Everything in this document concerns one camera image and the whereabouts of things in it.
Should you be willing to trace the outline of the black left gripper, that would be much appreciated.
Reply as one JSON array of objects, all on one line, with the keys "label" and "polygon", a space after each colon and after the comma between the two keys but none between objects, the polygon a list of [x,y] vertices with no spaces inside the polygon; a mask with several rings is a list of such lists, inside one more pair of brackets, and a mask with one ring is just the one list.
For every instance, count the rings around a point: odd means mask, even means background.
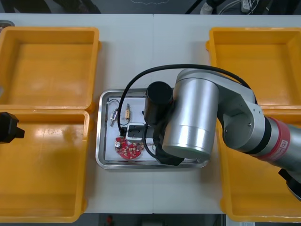
[{"label": "black left gripper", "polygon": [[24,138],[25,131],[17,127],[19,120],[7,112],[0,113],[0,143],[10,143],[15,138]]}]

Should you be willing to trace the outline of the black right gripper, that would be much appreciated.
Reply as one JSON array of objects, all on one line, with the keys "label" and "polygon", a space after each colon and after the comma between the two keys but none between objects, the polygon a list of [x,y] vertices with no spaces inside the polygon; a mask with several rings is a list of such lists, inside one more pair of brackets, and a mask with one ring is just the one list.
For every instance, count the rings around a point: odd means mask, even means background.
[{"label": "black right gripper", "polygon": [[142,129],[142,142],[147,142],[148,139],[153,140],[153,138],[154,127],[148,124],[144,124]]}]

